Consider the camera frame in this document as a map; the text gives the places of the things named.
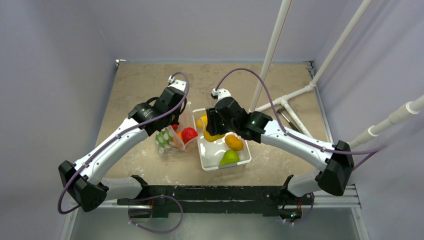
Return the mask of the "green striped melon toy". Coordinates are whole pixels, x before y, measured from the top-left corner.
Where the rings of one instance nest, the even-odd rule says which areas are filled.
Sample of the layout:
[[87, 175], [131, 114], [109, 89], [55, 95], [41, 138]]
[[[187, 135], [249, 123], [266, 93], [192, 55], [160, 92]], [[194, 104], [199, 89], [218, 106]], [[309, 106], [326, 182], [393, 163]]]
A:
[[176, 147], [174, 139], [167, 128], [164, 128], [155, 136], [155, 142], [163, 149], [172, 149]]

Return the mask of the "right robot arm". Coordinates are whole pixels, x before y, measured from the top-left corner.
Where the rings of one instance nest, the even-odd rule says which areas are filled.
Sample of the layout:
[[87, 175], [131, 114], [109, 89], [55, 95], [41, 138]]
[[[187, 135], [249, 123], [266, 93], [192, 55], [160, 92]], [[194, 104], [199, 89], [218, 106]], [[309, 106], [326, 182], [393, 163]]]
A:
[[232, 97], [206, 109], [206, 116], [206, 130], [211, 136], [233, 132], [244, 140], [284, 150], [314, 166], [310, 173], [286, 179], [280, 191], [284, 202], [292, 204], [303, 195], [320, 190], [333, 196], [344, 194], [354, 168], [346, 142], [332, 144], [285, 129], [267, 114], [246, 112]]

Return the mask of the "clear zip top bag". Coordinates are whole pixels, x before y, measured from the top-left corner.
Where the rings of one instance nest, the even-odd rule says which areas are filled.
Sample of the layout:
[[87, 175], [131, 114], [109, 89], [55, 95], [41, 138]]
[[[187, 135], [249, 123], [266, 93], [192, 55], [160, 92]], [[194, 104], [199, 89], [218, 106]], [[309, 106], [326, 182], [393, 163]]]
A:
[[[163, 128], [163, 129], [169, 130], [169, 133], [171, 134], [171, 136], [173, 137], [173, 141], [175, 142], [175, 148], [170, 148], [170, 149], [161, 148], [157, 145], [156, 140], [155, 140], [155, 143], [157, 145], [157, 150], [160, 154], [171, 155], [172, 153], [177, 152], [177, 151], [187, 151], [190, 147], [192, 147], [194, 145], [194, 143], [196, 142], [196, 140], [200, 136], [199, 131], [196, 128], [195, 121], [193, 119], [193, 112], [192, 112], [192, 109], [191, 109], [191, 104], [192, 103], [190, 101], [187, 102], [187, 106], [185, 107], [184, 112], [179, 117], [179, 124], [178, 124], [177, 131], [173, 130], [172, 125]], [[198, 133], [198, 137], [196, 137], [195, 139], [192, 139], [187, 144], [184, 144], [183, 140], [181, 140], [178, 137], [177, 133], [182, 132], [185, 128], [188, 128], [188, 127], [195, 129]]]

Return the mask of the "orange-yellow potato toy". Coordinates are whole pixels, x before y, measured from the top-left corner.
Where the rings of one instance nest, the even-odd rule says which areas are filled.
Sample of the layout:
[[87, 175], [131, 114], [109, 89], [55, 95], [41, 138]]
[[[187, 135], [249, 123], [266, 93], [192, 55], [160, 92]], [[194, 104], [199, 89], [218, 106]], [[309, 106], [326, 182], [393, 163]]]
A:
[[241, 151], [244, 148], [243, 142], [233, 134], [227, 135], [225, 138], [226, 145], [233, 151]]

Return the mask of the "yellow pear toy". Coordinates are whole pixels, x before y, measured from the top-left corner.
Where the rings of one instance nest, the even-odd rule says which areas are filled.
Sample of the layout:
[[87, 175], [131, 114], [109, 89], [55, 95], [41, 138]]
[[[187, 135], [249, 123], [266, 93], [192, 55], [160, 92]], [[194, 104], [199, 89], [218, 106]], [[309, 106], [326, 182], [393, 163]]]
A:
[[203, 137], [206, 141], [212, 143], [225, 137], [226, 134], [211, 135], [207, 130], [204, 130]]

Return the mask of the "red strawberry toy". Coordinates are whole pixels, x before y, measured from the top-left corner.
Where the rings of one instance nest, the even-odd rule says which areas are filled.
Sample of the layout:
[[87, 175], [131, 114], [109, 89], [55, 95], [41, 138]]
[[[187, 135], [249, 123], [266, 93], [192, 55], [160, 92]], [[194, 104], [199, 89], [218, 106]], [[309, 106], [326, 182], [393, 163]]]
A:
[[180, 132], [180, 137], [184, 144], [187, 144], [189, 141], [198, 137], [197, 131], [192, 127], [186, 127]]

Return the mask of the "yellow mango toy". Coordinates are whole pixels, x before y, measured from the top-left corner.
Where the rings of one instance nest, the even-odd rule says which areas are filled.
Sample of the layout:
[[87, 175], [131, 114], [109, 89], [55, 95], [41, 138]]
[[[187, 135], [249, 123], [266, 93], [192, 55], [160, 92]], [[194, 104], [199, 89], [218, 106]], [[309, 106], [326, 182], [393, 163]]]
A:
[[206, 129], [207, 124], [208, 124], [208, 117], [206, 114], [202, 115], [199, 119], [197, 119], [195, 123], [197, 128], [203, 129], [203, 130]]

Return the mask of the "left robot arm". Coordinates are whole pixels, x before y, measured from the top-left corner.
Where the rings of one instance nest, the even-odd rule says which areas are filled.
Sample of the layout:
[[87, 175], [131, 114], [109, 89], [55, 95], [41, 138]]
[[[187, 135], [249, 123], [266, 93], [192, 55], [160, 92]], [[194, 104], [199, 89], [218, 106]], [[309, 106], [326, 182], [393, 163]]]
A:
[[101, 203], [115, 199], [131, 199], [138, 205], [146, 203], [149, 191], [139, 176], [105, 178], [106, 173], [133, 147], [177, 122], [189, 91], [186, 82], [177, 81], [167, 86], [159, 97], [137, 104], [122, 124], [94, 150], [72, 163], [68, 160], [59, 167], [63, 190], [57, 209], [62, 210], [64, 195], [68, 193], [85, 212]]

